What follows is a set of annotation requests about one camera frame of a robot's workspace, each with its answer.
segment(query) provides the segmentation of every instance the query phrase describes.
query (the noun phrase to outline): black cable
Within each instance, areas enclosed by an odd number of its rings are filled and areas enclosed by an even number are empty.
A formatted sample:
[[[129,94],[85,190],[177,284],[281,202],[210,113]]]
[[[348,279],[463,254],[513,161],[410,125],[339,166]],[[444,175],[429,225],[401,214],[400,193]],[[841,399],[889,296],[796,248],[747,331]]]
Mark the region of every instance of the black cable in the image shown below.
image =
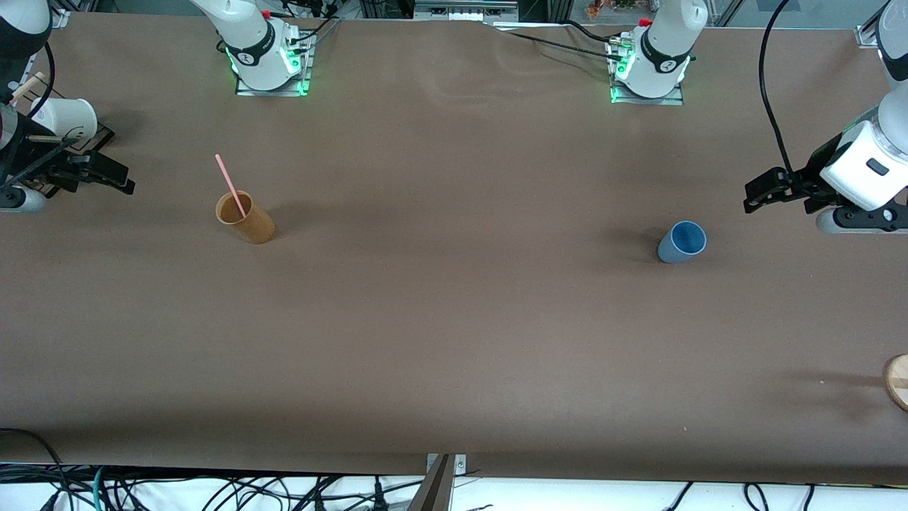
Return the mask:
[[[694,481],[689,481],[686,485],[684,485],[684,488],[681,489],[681,493],[679,493],[678,496],[675,497],[675,503],[672,504],[668,509],[666,509],[666,511],[677,511],[678,506],[681,505],[681,501],[684,499],[684,495],[687,493],[687,490],[689,490],[693,485]]]
[[[227,501],[228,501],[228,500],[230,500],[230,499],[231,499],[232,497],[234,497],[234,496],[238,496],[238,495],[240,494],[240,491],[242,491],[243,488],[248,488],[249,486],[252,486],[252,484],[254,484],[254,483],[255,483],[256,481],[258,481],[258,480],[259,480],[258,478],[255,478],[255,479],[253,479],[252,481],[250,481],[250,482],[248,482],[248,483],[243,483],[242,481],[231,481],[231,484],[234,484],[234,483],[235,483],[235,484],[240,485],[240,486],[237,487],[237,488],[235,488],[235,489],[232,491],[232,493],[228,494],[227,497],[225,497],[225,498],[221,501],[221,503],[220,503],[217,507],[215,507],[215,508],[213,509],[213,511],[218,511],[218,509],[221,509],[221,507],[223,507],[224,504],[227,504]]]
[[[50,55],[50,46],[47,47],[47,50],[48,50],[48,56],[49,56]],[[29,438],[33,439],[37,443],[41,444],[41,447],[43,447],[44,450],[47,451],[47,454],[50,455],[51,459],[54,460],[54,465],[56,466],[57,472],[60,475],[60,483],[63,485],[63,491],[65,491],[66,496],[69,497],[70,511],[75,511],[75,502],[73,502],[73,490],[70,489],[69,481],[66,479],[66,473],[63,470],[63,461],[60,459],[60,456],[58,456],[56,454],[56,451],[54,451],[54,448],[51,447],[51,445],[48,444],[46,440],[41,438],[40,435],[38,435],[37,433],[32,433],[31,431],[28,431],[27,429],[19,429],[17,427],[0,427],[0,433],[16,433],[18,435],[28,436]]]
[[[779,3],[779,6],[775,8],[773,15],[769,18],[769,23],[766,25],[766,29],[763,32],[763,42],[760,43],[760,64],[759,64],[759,77],[760,77],[760,97],[763,98],[763,107],[766,109],[766,115],[769,117],[769,124],[773,127],[773,133],[775,134],[775,142],[779,145],[779,153],[782,154],[782,162],[785,164],[785,171],[788,174],[788,178],[795,179],[795,171],[792,170],[791,160],[788,159],[788,151],[785,150],[785,142],[782,140],[782,131],[779,130],[779,124],[775,121],[775,114],[773,114],[773,107],[769,105],[769,96],[766,95],[766,80],[765,80],[765,60],[766,60],[766,46],[769,43],[769,33],[773,30],[773,25],[775,25],[775,19],[779,17],[782,13],[782,9],[788,4],[789,0],[782,0]]]
[[[255,496],[261,495],[261,496],[269,496],[269,497],[273,498],[274,500],[277,500],[278,505],[281,506],[281,511],[283,511],[283,501],[281,501],[281,499],[278,496],[271,495],[269,493],[265,493],[265,491],[264,491],[265,488],[267,488],[269,485],[273,485],[274,483],[278,482],[280,479],[281,479],[280,477],[275,477],[270,483],[265,484],[265,486],[259,487],[254,492],[250,492],[250,493],[247,493],[246,495],[242,496],[242,498],[240,499],[240,503],[237,504],[237,506],[236,506],[236,510],[240,511],[241,509],[246,507],[246,505],[249,504],[255,498]]]
[[[756,493],[760,494],[760,500],[763,501],[763,509],[760,509],[754,504],[754,501],[750,499],[750,488],[756,488]],[[744,485],[744,500],[747,501],[747,504],[754,511],[769,511],[769,503],[766,502],[766,495],[763,493],[763,488],[760,487],[757,483],[747,483]]]
[[[303,37],[298,37],[298,38],[296,38],[296,39],[291,39],[291,40],[289,41],[289,43],[290,43],[291,45],[295,45],[295,44],[299,43],[300,41],[305,41],[306,39],[309,39],[310,37],[315,36],[315,35],[318,34],[319,31],[320,31],[322,28],[324,28],[324,26],[327,25],[328,22],[329,22],[330,20],[332,20],[332,19],[338,19],[338,20],[340,20],[337,16],[328,16],[328,17],[325,18],[324,21],[322,21],[322,22],[319,24],[319,26],[315,27],[315,30],[309,32],[308,34],[304,35]]]
[[[590,39],[592,39],[592,40],[594,40],[594,41],[598,41],[598,42],[600,42],[600,43],[607,43],[607,42],[608,42],[608,39],[609,39],[610,37],[614,37],[614,35],[610,35],[610,36],[608,36],[608,37],[604,37],[604,36],[602,36],[602,35],[593,34],[592,32],[588,31],[587,28],[586,28],[585,26],[581,25],[580,23],[578,23],[578,22],[576,22],[576,21],[574,21],[574,20],[572,20],[572,19],[566,19],[566,20],[564,20],[564,21],[558,22],[558,24],[559,24],[559,25],[570,25],[570,26],[573,26],[574,28],[576,28],[576,29],[579,30],[580,32],[583,32],[583,35],[585,35],[586,37],[589,37]]]
[[[313,507],[315,511],[325,511],[325,501],[321,499],[321,491],[315,494],[315,505]]]
[[[358,494],[358,493],[347,494],[347,495],[326,495],[326,496],[322,496],[321,500],[324,500],[325,502],[327,502],[329,500],[350,500],[352,498],[365,498],[366,500],[372,500],[372,497],[366,496],[363,494]]]
[[[807,508],[810,507],[810,501],[814,499],[814,490],[816,489],[816,485],[810,484],[807,485],[807,487],[809,489],[807,490],[807,497],[804,499],[804,507],[801,508],[801,511],[807,511]]]
[[[208,509],[208,506],[210,506],[212,504],[212,502],[214,502],[214,499],[217,498],[218,495],[220,495],[222,491],[226,490],[230,485],[233,485],[235,483],[236,483],[236,480],[228,479],[227,484],[224,486],[221,486],[220,490],[214,492],[214,495],[212,495],[212,497],[208,499],[208,502],[206,502],[205,505],[202,506],[202,511],[205,511],[206,509]]]
[[[388,511],[388,501],[385,500],[384,488],[381,487],[381,479],[375,476],[375,506],[372,511]]]
[[[517,34],[514,32],[508,32],[508,34],[514,35],[515,37],[520,37],[522,39],[529,39],[530,41],[536,41],[537,43],[543,43],[545,45],[553,45],[553,46],[557,46],[559,48],[573,50],[575,52],[580,52],[581,54],[601,56],[601,57],[607,58],[609,60],[621,60],[621,57],[619,57],[618,55],[607,55],[607,54],[603,54],[603,53],[599,53],[599,52],[594,52],[592,50],[578,48],[576,46],[562,45],[561,43],[556,43],[555,41],[548,41],[546,39],[539,39],[538,37],[533,37],[532,35],[523,35],[523,34]]]
[[[56,504],[56,498],[60,496],[60,491],[61,490],[55,491],[54,494],[44,502],[44,505],[41,506],[40,511],[54,511],[54,504]]]
[[[38,102],[32,108],[32,111],[26,115],[29,119],[35,116],[38,113],[38,110],[41,110],[41,107],[44,106],[44,103],[47,103],[47,99],[51,96],[51,92],[54,90],[54,80],[56,80],[56,63],[54,62],[54,52],[51,51],[51,44],[44,43],[44,52],[47,53],[47,88],[44,90],[44,93],[41,94],[41,98],[38,99]]]
[[[290,497],[290,489],[283,482],[283,477],[278,479],[278,482],[281,483],[281,487],[284,489],[284,495],[287,496],[287,511],[290,511],[290,508],[293,507],[293,499]]]
[[[120,484],[123,486],[123,491],[126,492],[126,498],[128,498],[133,503],[133,508],[135,511],[142,511],[145,509],[145,506],[142,504],[135,495],[133,495],[132,490],[130,490],[129,485],[126,484],[126,479],[123,477],[118,477]]]
[[[98,481],[98,496],[101,498],[101,501],[104,502],[104,508],[105,508],[105,509],[114,509],[114,510],[117,509],[117,506],[114,506],[114,501],[111,500],[110,493],[108,493],[108,491],[107,491],[107,485],[104,483],[104,479],[103,479],[103,478],[101,478],[101,479]],[[120,502],[120,496],[119,496],[119,495],[115,495],[115,496],[114,496],[114,499],[115,499],[115,500],[117,501],[117,503],[119,504],[119,502]]]
[[[58,487],[56,487],[56,486],[54,486],[54,489],[62,490],[62,488],[58,488]],[[91,499],[79,495],[78,492],[73,493],[73,496],[74,496],[75,498],[77,498],[77,499],[79,499],[79,500],[85,502],[85,503],[89,506],[89,509],[94,509],[94,501],[92,501]]]
[[[328,486],[333,485],[339,479],[341,479],[341,476],[328,476],[325,477],[324,481],[321,481],[321,478],[316,480],[315,486],[313,486],[312,489],[309,490],[305,496],[303,496],[300,502],[298,502],[297,505],[293,507],[292,511],[302,511],[312,502],[316,495],[325,491]]]
[[[119,484],[118,481],[116,481],[116,480],[113,481],[113,490],[114,491],[113,491],[113,502],[111,504],[116,504],[116,507],[108,506],[108,509],[123,509],[123,502],[120,501],[120,488],[117,487],[118,484]]]
[[[357,503],[354,504],[353,506],[344,508],[343,511],[353,511],[353,509],[356,509],[356,508],[359,507],[362,503],[367,502],[367,501],[369,501],[369,500],[371,500],[371,499],[374,499],[374,498],[376,498],[376,497],[378,497],[378,496],[380,496],[380,495],[385,495],[385,494],[388,494],[388,493],[390,493],[390,492],[394,492],[394,491],[397,491],[397,490],[402,490],[403,488],[409,488],[409,487],[411,487],[411,486],[416,486],[416,485],[421,485],[421,484],[422,484],[422,479],[420,479],[419,481],[413,481],[412,483],[406,483],[406,484],[404,484],[404,485],[392,486],[392,487],[390,487],[390,488],[381,490],[380,492],[376,492],[375,495],[369,496],[369,497],[367,497],[367,498],[363,498],[361,501],[357,502]]]

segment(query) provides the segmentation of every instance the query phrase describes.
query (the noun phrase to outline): wooden coaster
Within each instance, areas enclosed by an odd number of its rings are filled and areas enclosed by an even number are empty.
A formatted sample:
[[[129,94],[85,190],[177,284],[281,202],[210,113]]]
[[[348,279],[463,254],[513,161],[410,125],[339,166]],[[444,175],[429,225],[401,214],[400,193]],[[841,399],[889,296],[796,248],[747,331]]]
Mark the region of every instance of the wooden coaster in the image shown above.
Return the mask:
[[[908,412],[908,355],[899,355],[890,360],[883,376],[886,378],[889,397]]]

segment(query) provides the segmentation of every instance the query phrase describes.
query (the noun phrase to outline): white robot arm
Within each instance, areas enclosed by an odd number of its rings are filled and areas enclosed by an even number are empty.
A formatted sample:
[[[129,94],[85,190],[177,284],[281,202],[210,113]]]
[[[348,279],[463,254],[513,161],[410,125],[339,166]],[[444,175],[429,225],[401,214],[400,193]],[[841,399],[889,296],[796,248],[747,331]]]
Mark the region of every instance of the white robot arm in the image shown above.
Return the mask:
[[[27,61],[47,42],[50,33],[51,11],[46,0],[0,0],[0,66],[15,67],[16,61]],[[0,101],[0,157],[6,156],[4,149],[13,142],[19,127],[19,115],[6,101]],[[0,159],[0,185],[6,179],[7,165]],[[41,211],[46,201],[35,190],[12,185],[0,191],[0,213],[34,213]]]
[[[652,25],[621,35],[631,41],[631,52],[615,72],[616,80],[644,98],[670,93],[684,79],[690,51],[708,18],[703,0],[665,1]]]
[[[877,41],[893,90],[794,175],[775,167],[748,183],[747,213],[803,198],[808,214],[836,206],[816,219],[824,232],[908,233],[908,207],[894,201],[908,186],[908,0],[886,5]]]
[[[253,0],[190,0],[212,21],[227,45],[233,69],[250,88],[269,91],[286,84],[301,71],[291,58],[299,29],[265,16]]]

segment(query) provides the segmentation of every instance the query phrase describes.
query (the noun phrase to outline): blue cup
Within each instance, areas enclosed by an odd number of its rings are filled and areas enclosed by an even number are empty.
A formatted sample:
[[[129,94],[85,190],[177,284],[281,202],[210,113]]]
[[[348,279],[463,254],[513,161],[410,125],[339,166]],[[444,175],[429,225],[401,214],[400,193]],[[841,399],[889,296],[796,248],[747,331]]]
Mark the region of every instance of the blue cup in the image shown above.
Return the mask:
[[[686,261],[706,248],[706,231],[689,220],[672,225],[659,243],[659,259],[674,264]]]

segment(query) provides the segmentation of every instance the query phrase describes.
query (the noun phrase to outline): cup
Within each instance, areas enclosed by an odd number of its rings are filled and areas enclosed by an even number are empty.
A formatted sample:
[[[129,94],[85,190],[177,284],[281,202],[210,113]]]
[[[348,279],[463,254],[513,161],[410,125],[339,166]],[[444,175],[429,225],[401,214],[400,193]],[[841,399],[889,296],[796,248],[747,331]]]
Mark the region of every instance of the cup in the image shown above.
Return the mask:
[[[682,220],[672,225],[659,243],[659,259],[669,264],[680,263],[703,252],[704,248],[706,232],[703,227],[690,220]]]
[[[32,102],[33,109],[38,101]],[[98,133],[98,117],[84,99],[48,98],[33,119],[57,136],[90,140]]]
[[[217,215],[218,220],[239,233],[243,239],[253,245],[261,245],[271,241],[277,227],[268,212],[258,207],[252,201],[252,197],[246,192],[237,190],[236,195],[240,197],[240,204],[242,204],[243,210],[246,211],[246,216],[243,217],[242,213],[240,213],[240,208],[237,207],[236,201],[233,200],[233,194],[227,193],[221,197],[218,205],[214,208],[214,213]]]

